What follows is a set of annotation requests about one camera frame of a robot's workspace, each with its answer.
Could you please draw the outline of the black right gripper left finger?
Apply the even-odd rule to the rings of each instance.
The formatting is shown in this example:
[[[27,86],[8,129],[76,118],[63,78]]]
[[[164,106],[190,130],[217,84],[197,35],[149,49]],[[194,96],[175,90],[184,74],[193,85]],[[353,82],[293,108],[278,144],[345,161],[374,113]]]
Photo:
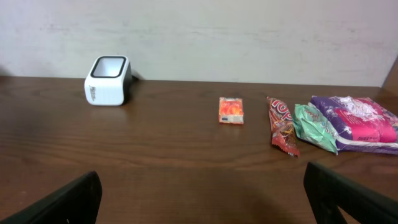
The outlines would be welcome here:
[[[90,171],[27,208],[1,220],[1,224],[94,224],[102,197],[98,174]]]

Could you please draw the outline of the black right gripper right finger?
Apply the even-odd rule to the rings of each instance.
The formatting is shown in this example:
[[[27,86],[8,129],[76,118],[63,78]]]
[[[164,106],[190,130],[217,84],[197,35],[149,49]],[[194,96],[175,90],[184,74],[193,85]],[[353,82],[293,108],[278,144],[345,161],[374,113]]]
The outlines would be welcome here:
[[[303,186],[317,223],[397,223],[397,201],[318,164],[309,162]]]

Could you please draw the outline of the green snack packet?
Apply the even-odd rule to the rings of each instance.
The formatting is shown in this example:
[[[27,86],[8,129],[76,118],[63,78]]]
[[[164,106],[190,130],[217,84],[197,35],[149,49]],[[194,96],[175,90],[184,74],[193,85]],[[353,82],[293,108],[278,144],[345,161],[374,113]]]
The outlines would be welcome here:
[[[293,124],[299,139],[314,144],[333,154],[338,154],[336,130],[315,107],[296,104],[293,114]]]

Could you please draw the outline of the orange chocolate bar wrapper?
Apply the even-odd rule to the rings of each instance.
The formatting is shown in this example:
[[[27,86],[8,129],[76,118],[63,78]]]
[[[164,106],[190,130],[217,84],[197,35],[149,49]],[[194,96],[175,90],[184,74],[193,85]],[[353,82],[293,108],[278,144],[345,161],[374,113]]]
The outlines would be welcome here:
[[[290,156],[299,157],[292,115],[287,105],[276,98],[267,97],[271,125],[271,144]]]

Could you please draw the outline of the pink purple liner pack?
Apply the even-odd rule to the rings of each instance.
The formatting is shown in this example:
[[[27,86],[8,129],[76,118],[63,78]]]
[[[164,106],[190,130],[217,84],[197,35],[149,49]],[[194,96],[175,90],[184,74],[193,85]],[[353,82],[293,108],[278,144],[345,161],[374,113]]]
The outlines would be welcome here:
[[[308,105],[332,125],[338,152],[397,155],[397,116],[372,99],[313,96]]]

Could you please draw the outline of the orange white tissue pack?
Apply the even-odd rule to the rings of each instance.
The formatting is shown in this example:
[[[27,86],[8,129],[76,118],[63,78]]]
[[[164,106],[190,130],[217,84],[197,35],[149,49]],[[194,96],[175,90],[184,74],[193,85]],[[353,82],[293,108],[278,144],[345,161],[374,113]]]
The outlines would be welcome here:
[[[220,97],[218,119],[220,123],[244,124],[243,100]]]

